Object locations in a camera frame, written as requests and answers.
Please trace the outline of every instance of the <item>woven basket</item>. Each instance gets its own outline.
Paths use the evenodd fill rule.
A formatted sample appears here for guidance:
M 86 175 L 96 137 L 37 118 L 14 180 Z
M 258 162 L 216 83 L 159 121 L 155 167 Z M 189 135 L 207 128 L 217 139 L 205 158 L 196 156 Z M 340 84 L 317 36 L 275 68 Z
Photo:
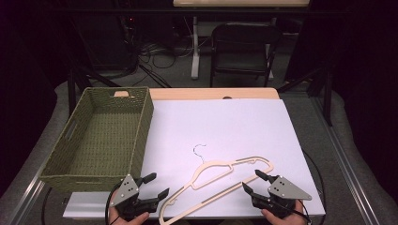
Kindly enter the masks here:
M 86 88 L 40 180 L 59 191 L 109 191 L 127 174 L 140 177 L 153 109 L 147 87 Z

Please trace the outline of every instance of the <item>hanger hook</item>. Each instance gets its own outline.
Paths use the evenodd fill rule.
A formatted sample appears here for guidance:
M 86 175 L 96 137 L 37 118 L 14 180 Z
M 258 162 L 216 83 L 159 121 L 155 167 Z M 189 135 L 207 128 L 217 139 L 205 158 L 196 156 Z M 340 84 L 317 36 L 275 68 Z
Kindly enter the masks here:
M 195 152 L 195 149 L 196 149 L 196 147 L 197 146 L 206 146 L 205 144 L 196 144 L 194 147 L 193 147 L 193 153 L 196 155 L 196 156 L 198 156 L 198 157 L 200 157 L 201 159 L 202 159 L 202 163 L 205 163 L 205 159 L 201 156 L 201 155 L 199 155 L 199 154 L 197 154 L 196 152 Z

